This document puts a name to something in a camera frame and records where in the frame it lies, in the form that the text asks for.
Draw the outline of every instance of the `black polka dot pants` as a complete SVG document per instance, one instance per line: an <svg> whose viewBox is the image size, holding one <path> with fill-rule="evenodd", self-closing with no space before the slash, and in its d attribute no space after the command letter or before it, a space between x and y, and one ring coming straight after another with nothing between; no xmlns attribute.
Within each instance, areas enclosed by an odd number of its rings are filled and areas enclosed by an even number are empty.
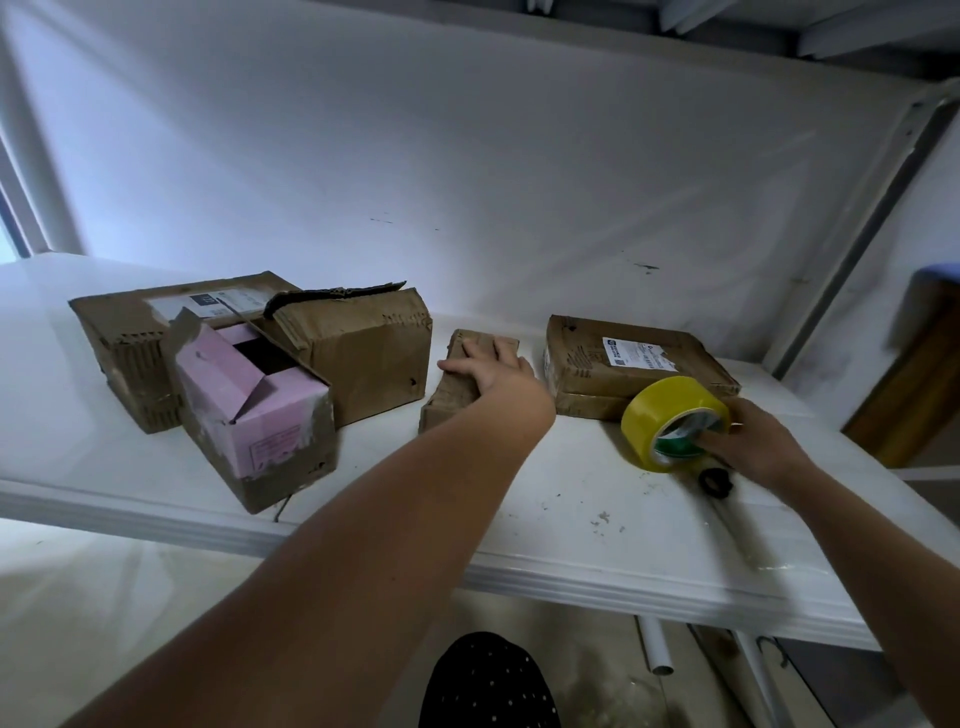
<svg viewBox="0 0 960 728"><path fill-rule="evenodd" d="M461 637L433 668L420 728L560 728L540 668L522 647L491 632Z"/></svg>

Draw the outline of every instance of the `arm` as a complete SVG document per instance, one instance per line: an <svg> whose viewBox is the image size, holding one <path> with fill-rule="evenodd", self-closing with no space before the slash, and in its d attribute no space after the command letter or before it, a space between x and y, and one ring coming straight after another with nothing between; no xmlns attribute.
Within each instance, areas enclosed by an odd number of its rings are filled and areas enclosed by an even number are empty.
<svg viewBox="0 0 960 728"><path fill-rule="evenodd" d="M817 468L772 415L729 404L741 425L700 444L800 514L927 718L958 724L960 569Z"/></svg>
<svg viewBox="0 0 960 728"><path fill-rule="evenodd" d="M497 350L441 362L482 397L361 475L67 726L373 723L554 421L530 365Z"/></svg>

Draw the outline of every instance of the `white table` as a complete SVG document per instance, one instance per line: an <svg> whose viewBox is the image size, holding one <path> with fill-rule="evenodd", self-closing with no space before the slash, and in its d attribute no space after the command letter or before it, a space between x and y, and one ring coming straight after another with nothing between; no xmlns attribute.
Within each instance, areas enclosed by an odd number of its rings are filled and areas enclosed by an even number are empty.
<svg viewBox="0 0 960 728"><path fill-rule="evenodd" d="M338 470L250 516L182 429L142 433L107 388L68 299L197 276L48 254L0 266L0 517L265 556L353 478L413 438L422 402L343 433ZM539 330L435 315L432 356L456 327ZM826 470L960 564L960 531L757 366L724 362ZM430 393L440 378L431 373ZM558 418L524 465L465 576L469 588L876 648L832 573L757 571L708 501L636 468L616 426ZM739 497L772 498L749 482Z"/></svg>

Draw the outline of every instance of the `yellow tape roll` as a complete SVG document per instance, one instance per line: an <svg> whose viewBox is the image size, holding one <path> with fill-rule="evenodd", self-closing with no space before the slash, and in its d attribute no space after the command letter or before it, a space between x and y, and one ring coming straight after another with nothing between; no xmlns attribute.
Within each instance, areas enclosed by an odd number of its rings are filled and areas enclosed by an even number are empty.
<svg viewBox="0 0 960 728"><path fill-rule="evenodd" d="M645 470L669 473L704 452L693 439L705 429L730 430L730 410L690 376L654 382L627 405L620 430Z"/></svg>

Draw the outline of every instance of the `torn cardboard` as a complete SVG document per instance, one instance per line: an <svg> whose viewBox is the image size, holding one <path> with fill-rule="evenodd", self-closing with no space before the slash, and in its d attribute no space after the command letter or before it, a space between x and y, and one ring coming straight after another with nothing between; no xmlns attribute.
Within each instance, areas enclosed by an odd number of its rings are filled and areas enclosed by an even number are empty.
<svg viewBox="0 0 960 728"><path fill-rule="evenodd" d="M516 339L500 338L516 354L520 342ZM482 352L496 359L496 348L493 346L493 336L491 334L468 331L463 328L458 328L450 337L450 344L446 348L446 358L467 358L467 353L464 351L465 340L475 341ZM480 390L477 389L476 380L472 376L444 372L440 384L437 386L437 391L433 393L427 404L420 409L420 434L431 427L446 422L464 407L477 401L479 397Z"/></svg>
<svg viewBox="0 0 960 728"><path fill-rule="evenodd" d="M551 316L543 369L557 413L618 421L644 388L692 376L718 397L740 385L693 335L569 316Z"/></svg>
<svg viewBox="0 0 960 728"><path fill-rule="evenodd" d="M433 320L403 285L297 291L264 312L297 360L330 382L338 427L423 398Z"/></svg>
<svg viewBox="0 0 960 728"><path fill-rule="evenodd" d="M328 384L253 320L214 329L185 308L161 348L184 429L250 513L336 468Z"/></svg>
<svg viewBox="0 0 960 728"><path fill-rule="evenodd" d="M219 303L230 295L236 310L262 311L276 293L299 290L270 272L235 279L205 280L74 299L80 319L107 384L144 432L180 424L180 403L160 352L160 339L183 308L214 328L242 319Z"/></svg>

